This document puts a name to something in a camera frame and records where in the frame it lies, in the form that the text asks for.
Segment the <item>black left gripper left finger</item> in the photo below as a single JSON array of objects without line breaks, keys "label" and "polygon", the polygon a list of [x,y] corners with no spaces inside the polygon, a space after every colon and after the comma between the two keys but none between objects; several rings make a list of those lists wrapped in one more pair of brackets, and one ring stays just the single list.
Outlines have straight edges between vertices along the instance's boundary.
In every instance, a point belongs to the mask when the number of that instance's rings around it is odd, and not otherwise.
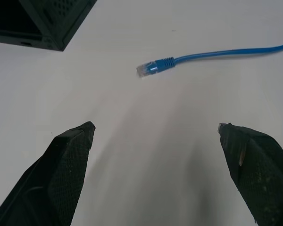
[{"label": "black left gripper left finger", "polygon": [[84,184],[95,126],[56,136],[0,206],[0,226],[69,226]]}]

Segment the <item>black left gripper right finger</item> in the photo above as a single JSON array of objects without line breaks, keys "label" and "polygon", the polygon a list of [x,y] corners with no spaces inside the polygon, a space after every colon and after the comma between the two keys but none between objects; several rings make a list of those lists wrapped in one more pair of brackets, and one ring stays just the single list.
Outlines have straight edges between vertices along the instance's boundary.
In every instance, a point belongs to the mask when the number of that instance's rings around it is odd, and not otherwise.
[{"label": "black left gripper right finger", "polygon": [[230,176],[259,226],[283,226],[283,149],[271,136],[221,123]]}]

